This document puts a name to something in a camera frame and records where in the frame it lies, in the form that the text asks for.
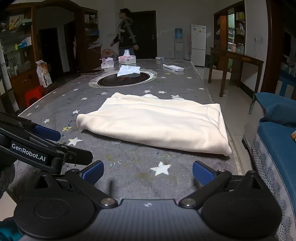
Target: table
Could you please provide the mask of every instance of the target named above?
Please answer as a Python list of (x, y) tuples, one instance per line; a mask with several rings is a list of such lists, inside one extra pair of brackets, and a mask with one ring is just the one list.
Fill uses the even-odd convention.
[[(163, 64), (183, 67), (184, 72), (164, 68)], [(137, 85), (93, 88), (89, 83), (102, 74), (83, 75), (49, 93), (20, 116), (59, 131), (62, 134), (59, 141), (61, 144), (68, 145), (69, 139), (76, 137), (82, 140), (77, 142), (76, 147), (91, 151), (94, 156), (93, 161), (101, 160), (105, 166), (104, 175), (95, 187), (105, 193), (111, 193), (118, 202), (122, 198), (182, 199), (195, 191), (192, 164), (196, 160), (202, 161), (215, 170), (226, 169), (232, 174), (238, 174), (237, 160), (233, 154), (225, 157), (169, 150), (119, 141), (77, 128), (78, 114), (98, 110), (106, 98), (111, 97), (115, 92), (138, 96), (148, 93), (161, 99), (171, 99), (172, 96), (179, 95), (201, 104), (213, 102), (203, 80), (190, 61), (143, 59), (137, 60), (136, 65), (142, 70), (153, 70), (157, 73), (156, 78)], [(106, 69), (105, 72), (116, 71), (119, 68), (120, 65), (115, 63), (114, 68)], [(165, 165), (171, 165), (168, 169), (169, 175), (155, 176), (155, 172), (150, 169), (157, 167), (160, 161)], [(16, 177), (9, 191), (19, 196), (27, 187), (30, 187), (28, 179), (34, 176), (36, 170), (22, 162), (16, 162), (15, 166)], [(65, 164), (62, 173), (68, 169), (84, 167)], [(111, 181), (114, 183), (113, 189), (109, 188)]]
[(254, 93), (258, 92), (259, 83), (260, 83), (261, 74), (262, 74), (262, 67), (263, 67), (264, 61), (253, 58), (251, 56), (231, 52), (231, 51), (228, 51), (228, 50), (223, 50), (223, 49), (218, 49), (218, 48), (211, 48), (210, 72), (209, 72), (209, 79), (208, 79), (209, 84), (211, 83), (211, 79), (212, 79), (212, 71), (213, 71), (213, 64), (214, 64), (215, 56), (222, 57), (225, 60), (224, 63), (223, 63), (223, 76), (222, 76), (222, 83), (221, 83), (221, 88), (220, 88), (220, 93), (219, 93), (220, 97), (223, 96), (223, 91), (224, 91), (225, 82), (226, 82), (226, 74), (227, 74), (227, 69), (228, 69), (228, 60), (229, 59), (233, 59), (233, 61), (237, 60), (237, 61), (240, 62), (240, 68), (239, 68), (239, 73), (238, 73), (239, 78), (237, 79), (237, 87), (240, 87), (240, 84), (241, 84), (243, 63), (246, 62), (246, 63), (258, 66), (258, 73), (257, 73), (257, 79), (256, 79), (256, 85), (255, 85)]

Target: blue water bottle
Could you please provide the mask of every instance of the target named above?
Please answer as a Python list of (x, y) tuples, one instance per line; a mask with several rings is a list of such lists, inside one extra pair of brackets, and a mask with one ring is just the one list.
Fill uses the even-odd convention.
[(182, 39), (183, 32), (181, 28), (175, 28), (175, 39)]

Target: paper bag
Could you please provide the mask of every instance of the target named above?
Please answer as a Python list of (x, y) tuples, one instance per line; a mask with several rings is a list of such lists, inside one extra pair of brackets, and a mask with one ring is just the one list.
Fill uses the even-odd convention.
[(39, 60), (36, 62), (37, 68), (37, 76), (39, 79), (39, 83), (46, 88), (47, 86), (52, 84), (52, 79), (50, 77), (50, 74), (48, 72), (47, 63), (43, 60)]

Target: door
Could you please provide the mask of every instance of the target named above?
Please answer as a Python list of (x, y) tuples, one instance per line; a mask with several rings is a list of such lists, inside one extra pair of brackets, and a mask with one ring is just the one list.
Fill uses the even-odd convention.
[(191, 49), (191, 62), (195, 66), (205, 66), (205, 50)]
[(77, 59), (74, 56), (74, 39), (76, 36), (75, 21), (64, 24), (65, 42), (70, 73), (77, 73)]
[(191, 26), (191, 48), (205, 50), (206, 27)]
[(156, 11), (133, 12), (134, 35), (140, 49), (135, 51), (137, 59), (157, 57)]
[(47, 63), (51, 79), (54, 81), (64, 74), (59, 52), (57, 28), (40, 29), (39, 39), (42, 60)]

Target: refrigerator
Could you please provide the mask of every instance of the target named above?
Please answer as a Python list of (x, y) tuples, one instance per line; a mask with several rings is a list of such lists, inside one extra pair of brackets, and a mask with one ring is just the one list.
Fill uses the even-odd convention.
[(190, 60), (196, 66), (205, 66), (206, 26), (191, 25)]

